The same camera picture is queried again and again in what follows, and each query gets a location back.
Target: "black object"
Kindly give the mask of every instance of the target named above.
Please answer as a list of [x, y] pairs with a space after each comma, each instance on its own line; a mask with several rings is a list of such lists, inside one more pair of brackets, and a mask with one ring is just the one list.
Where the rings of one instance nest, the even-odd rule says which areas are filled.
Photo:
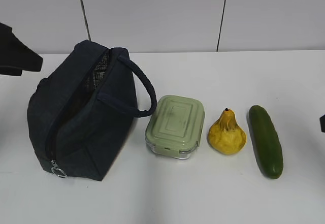
[[12, 33], [12, 28], [0, 23], [0, 74], [21, 76], [22, 70], [39, 72], [43, 59], [25, 46]]
[[322, 116], [320, 119], [320, 130], [325, 133], [325, 115]]
[[[138, 110], [133, 73], [150, 95], [148, 111]], [[152, 84], [126, 49], [83, 41], [30, 98], [29, 137], [43, 170], [101, 181], [133, 118], [156, 106]]]

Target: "table surface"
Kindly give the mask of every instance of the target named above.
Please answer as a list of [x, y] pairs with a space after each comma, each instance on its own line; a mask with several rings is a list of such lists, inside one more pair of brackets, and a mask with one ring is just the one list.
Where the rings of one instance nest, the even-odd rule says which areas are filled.
[[[325, 51], [131, 54], [157, 98], [203, 103], [201, 145], [184, 161], [157, 156], [144, 139], [150, 118], [138, 119], [102, 182], [42, 171], [28, 138], [28, 100], [66, 56], [43, 55], [40, 73], [0, 77], [1, 223], [325, 223]], [[136, 89], [139, 108], [148, 108], [137, 79]], [[282, 145], [277, 180], [255, 161], [246, 115], [256, 104], [269, 112]], [[232, 156], [206, 141], [226, 107], [247, 134]]]

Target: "food container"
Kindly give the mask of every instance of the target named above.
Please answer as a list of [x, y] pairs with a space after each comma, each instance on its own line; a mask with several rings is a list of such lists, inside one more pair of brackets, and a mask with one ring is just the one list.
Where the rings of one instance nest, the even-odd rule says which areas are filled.
[[156, 154], [187, 159], [200, 145], [204, 116], [201, 102], [166, 95], [149, 121], [146, 143]]

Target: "green cucumber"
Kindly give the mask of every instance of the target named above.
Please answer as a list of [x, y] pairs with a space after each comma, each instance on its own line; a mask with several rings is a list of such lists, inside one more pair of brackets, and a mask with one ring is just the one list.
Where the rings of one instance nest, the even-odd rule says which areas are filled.
[[266, 110], [261, 106], [252, 106], [248, 116], [258, 167], [265, 176], [277, 179], [283, 171], [283, 156], [280, 140], [273, 123]]

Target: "zipper track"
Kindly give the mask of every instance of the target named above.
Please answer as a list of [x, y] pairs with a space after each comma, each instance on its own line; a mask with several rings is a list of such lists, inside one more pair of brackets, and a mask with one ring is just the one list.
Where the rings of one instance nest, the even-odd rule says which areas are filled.
[[[99, 59], [102, 59], [103, 56], [108, 52], [108, 65], [107, 65], [107, 69], [106, 69], [106, 73], [109, 72], [109, 70], [111, 69], [111, 67], [109, 66], [110, 64], [110, 53], [111, 53], [111, 49], [105, 50], [102, 55], [99, 57]], [[81, 86], [83, 86], [84, 82], [86, 81], [86, 79], [89, 77], [89, 75], [93, 72], [94, 68], [97, 66], [98, 62], [96, 62], [90, 69], [89, 72], [86, 73], [86, 75], [84, 76], [84, 78], [82, 79], [80, 85], [77, 87], [77, 89], [73, 92], [72, 96], [69, 98], [68, 102], [64, 105], [64, 107], [61, 109], [59, 115], [57, 116], [57, 118], [55, 119], [50, 133], [48, 136], [48, 140], [46, 141], [46, 146], [45, 146], [45, 150], [46, 150], [46, 156], [48, 157], [48, 159], [50, 161], [56, 161], [56, 138], [57, 138], [57, 134], [60, 130], [60, 128], [63, 126], [62, 124], [62, 118], [63, 118], [63, 112], [64, 109], [68, 106], [71, 105], [71, 102], [73, 101], [73, 99], [75, 98], [76, 93], [78, 92], [78, 90], [81, 88]]]

